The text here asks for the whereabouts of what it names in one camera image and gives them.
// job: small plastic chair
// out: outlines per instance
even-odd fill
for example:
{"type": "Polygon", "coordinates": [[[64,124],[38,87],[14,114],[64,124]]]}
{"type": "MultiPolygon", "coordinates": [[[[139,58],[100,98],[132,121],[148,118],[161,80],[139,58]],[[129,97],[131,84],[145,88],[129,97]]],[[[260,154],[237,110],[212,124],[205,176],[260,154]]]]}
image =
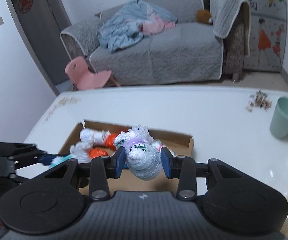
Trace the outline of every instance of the small plastic chair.
{"type": "Polygon", "coordinates": [[[98,73],[90,72],[85,59],[81,56],[74,58],[68,63],[65,73],[78,90],[102,88],[108,80],[111,80],[116,86],[121,86],[112,77],[111,70],[104,70],[98,73]]]}

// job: floor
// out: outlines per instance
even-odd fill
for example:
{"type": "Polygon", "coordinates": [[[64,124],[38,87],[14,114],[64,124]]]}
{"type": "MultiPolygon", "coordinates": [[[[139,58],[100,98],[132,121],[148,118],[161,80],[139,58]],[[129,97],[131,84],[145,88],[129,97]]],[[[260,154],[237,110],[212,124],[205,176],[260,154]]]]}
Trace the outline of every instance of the floor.
{"type": "MultiPolygon", "coordinates": [[[[230,79],[223,79],[216,82],[199,82],[192,85],[197,84],[225,87],[249,87],[288,92],[288,86],[284,82],[283,78],[280,76],[280,73],[244,72],[243,78],[239,83],[232,83],[230,79]]],[[[59,85],[56,85],[56,88],[60,93],[62,93],[65,91],[72,91],[73,85],[70,80],[67,80],[59,85]]]]}

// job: door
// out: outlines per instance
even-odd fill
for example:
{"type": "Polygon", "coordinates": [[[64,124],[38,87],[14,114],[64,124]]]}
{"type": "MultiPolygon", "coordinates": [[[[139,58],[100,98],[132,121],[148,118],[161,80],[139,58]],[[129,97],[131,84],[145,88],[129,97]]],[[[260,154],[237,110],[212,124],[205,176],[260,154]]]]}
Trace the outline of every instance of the door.
{"type": "Polygon", "coordinates": [[[61,29],[48,1],[15,0],[13,5],[36,56],[53,84],[67,80],[64,70],[69,57],[60,40],[61,29]]]}

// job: plastic cup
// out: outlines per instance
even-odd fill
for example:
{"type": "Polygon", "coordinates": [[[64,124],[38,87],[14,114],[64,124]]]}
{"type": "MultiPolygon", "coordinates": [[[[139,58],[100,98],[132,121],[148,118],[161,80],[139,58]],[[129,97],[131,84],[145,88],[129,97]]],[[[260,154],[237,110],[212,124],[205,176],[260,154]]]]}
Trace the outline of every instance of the plastic cup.
{"type": "Polygon", "coordinates": [[[288,134],[288,98],[278,99],[275,112],[270,124],[270,132],[278,139],[288,134]]]}

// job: orange plastic bag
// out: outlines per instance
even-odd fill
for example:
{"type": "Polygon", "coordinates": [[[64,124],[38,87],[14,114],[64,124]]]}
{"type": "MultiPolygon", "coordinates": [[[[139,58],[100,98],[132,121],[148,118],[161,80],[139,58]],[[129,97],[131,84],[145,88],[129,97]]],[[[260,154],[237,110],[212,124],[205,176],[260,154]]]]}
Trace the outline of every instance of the orange plastic bag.
{"type": "Polygon", "coordinates": [[[116,151],[116,147],[114,146],[114,140],[118,135],[118,133],[111,133],[111,135],[109,135],[105,141],[105,145],[112,151],[116,151]]]}
{"type": "Polygon", "coordinates": [[[89,153],[88,153],[89,157],[90,158],[96,158],[96,157],[99,157],[99,156],[108,156],[108,153],[107,151],[105,150],[102,150],[100,148],[94,148],[94,149],[90,149],[89,153]]]}

